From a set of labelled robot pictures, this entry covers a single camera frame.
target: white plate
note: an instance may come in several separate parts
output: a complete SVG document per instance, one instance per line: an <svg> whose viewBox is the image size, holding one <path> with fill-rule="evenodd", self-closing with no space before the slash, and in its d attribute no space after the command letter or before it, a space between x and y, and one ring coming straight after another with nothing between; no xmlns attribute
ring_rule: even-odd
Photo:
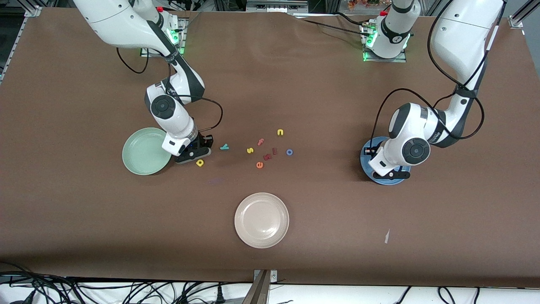
<svg viewBox="0 0 540 304"><path fill-rule="evenodd" d="M289 211L279 197L255 193L238 206L234 227L244 243L255 248L269 248L279 243L287 233Z"/></svg>

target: brown tabletop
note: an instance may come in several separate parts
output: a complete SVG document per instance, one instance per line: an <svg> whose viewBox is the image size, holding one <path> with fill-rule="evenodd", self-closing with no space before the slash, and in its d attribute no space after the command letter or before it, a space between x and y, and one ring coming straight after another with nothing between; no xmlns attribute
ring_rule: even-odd
<svg viewBox="0 0 540 304"><path fill-rule="evenodd" d="M361 170L359 151L391 90L434 102L453 89L428 59L432 21L416 23L407 63L388 64L363 62L355 34L286 14L201 14L185 58L225 110L213 153L201 168L171 162L137 176L122 147L158 126L143 96L167 65L151 58L136 75L76 9L43 9L0 85L0 258L72 276L248 281L273 268L292 283L540 285L540 83L521 31L503 22L497 35L475 137L433 148L398 186ZM144 66L136 50L121 52ZM376 135L406 102L419 100L403 92L388 101ZM186 108L201 128L219 118L212 103ZM478 113L473 106L466 133ZM257 169L272 148L277 156ZM240 201L261 191L291 217L269 249L234 230Z"/></svg>

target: blue plate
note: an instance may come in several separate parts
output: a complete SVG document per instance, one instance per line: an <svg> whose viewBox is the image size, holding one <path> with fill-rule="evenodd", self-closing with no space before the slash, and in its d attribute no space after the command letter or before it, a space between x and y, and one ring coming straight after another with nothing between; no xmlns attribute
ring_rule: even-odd
<svg viewBox="0 0 540 304"><path fill-rule="evenodd" d="M373 145L373 147L377 147L377 145L379 145L382 141L387 140L387 139L388 139L388 137L385 137L385 136L374 137L372 145ZM366 148L369 148L369 141L362 147L362 150L360 151L360 165L362 165L362 169L364 170L366 175L369 176L369 178L372 181L374 181L374 182L376 182L378 184L381 184L381 185L385 185L385 186L391 186L391 185L399 184L402 181L404 181L404 180L378 180L378 179L374 178L373 177L373 172L374 172L373 168L368 164L368 162L371 160L371 155L365 155L364 154L364 150ZM410 166L404 166L401 170L410 172Z"/></svg>

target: green plate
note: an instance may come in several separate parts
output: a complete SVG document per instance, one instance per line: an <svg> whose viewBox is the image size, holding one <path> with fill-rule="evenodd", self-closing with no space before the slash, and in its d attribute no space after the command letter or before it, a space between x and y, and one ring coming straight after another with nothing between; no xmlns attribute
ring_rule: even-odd
<svg viewBox="0 0 540 304"><path fill-rule="evenodd" d="M161 144L165 131L144 128L133 133L122 149L122 160L126 168L138 175L149 175L163 169L171 159Z"/></svg>

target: plate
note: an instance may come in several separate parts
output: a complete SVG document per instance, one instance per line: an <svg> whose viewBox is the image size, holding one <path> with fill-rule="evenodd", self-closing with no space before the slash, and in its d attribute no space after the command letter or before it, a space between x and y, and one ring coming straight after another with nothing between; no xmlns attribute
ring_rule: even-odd
<svg viewBox="0 0 540 304"><path fill-rule="evenodd" d="M254 248L269 248L285 237L289 228L289 211L279 197L255 193L238 206L234 227L244 243Z"/></svg>
<svg viewBox="0 0 540 304"><path fill-rule="evenodd" d="M126 168L138 175L149 175L163 169L171 159L161 144L165 131L144 128L133 133L122 149L122 160Z"/></svg>

